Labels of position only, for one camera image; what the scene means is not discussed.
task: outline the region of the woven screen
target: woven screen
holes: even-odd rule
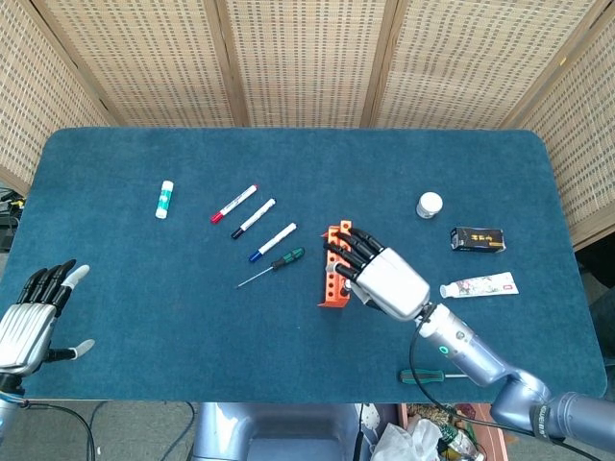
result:
[[[0,1],[0,167],[26,193],[49,135],[107,125],[80,82],[14,0]]]
[[[383,0],[227,5],[253,126],[358,126]]]
[[[204,0],[42,3],[126,124],[233,125]]]
[[[547,143],[571,227],[615,203],[613,43],[615,18],[522,122]]]
[[[497,128],[593,3],[410,0],[376,125]]]

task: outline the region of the black box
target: black box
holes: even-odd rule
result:
[[[454,228],[451,248],[462,252],[496,253],[506,249],[501,229]]]

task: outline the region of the robotic hand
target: robotic hand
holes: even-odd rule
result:
[[[363,303],[396,320],[413,320],[419,334],[478,386],[505,378],[491,407],[494,421],[547,442],[571,437],[615,452],[615,403],[574,392],[552,397],[544,382],[506,363],[445,305],[430,303],[429,285],[395,251],[363,230],[350,233],[338,235],[353,249],[354,256],[340,254],[350,267],[338,263],[335,272]]]
[[[15,411],[25,403],[22,378],[36,372],[42,362],[75,360],[94,346],[88,339],[75,348],[49,349],[56,320],[89,271],[89,266],[81,266],[67,277],[75,262],[32,274],[0,322],[0,445]]]

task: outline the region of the toothpaste tube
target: toothpaste tube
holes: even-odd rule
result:
[[[512,274],[509,272],[440,285],[440,296],[442,298],[473,298],[475,296],[518,294],[517,285],[515,285]]]

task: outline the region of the screwdriver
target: screwdriver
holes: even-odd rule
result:
[[[445,377],[468,377],[464,374],[445,374],[442,370],[420,370],[416,369],[416,375],[421,380],[421,384],[427,382],[442,382]],[[412,371],[402,370],[400,371],[400,380],[404,384],[416,384]]]
[[[268,269],[265,269],[262,272],[259,272],[255,276],[250,277],[249,279],[247,279],[245,281],[242,281],[235,288],[239,288],[239,287],[245,285],[246,283],[248,283],[249,281],[257,279],[258,277],[262,276],[263,274],[265,274],[265,273],[267,273],[269,271],[277,271],[281,267],[286,266],[286,265],[290,264],[291,262],[295,262],[297,259],[299,259],[301,256],[303,256],[305,253],[306,253],[306,249],[304,247],[295,248],[292,252],[288,252],[286,255],[282,256],[280,259],[277,259],[277,260],[273,261],[271,263],[271,267],[269,267]]]

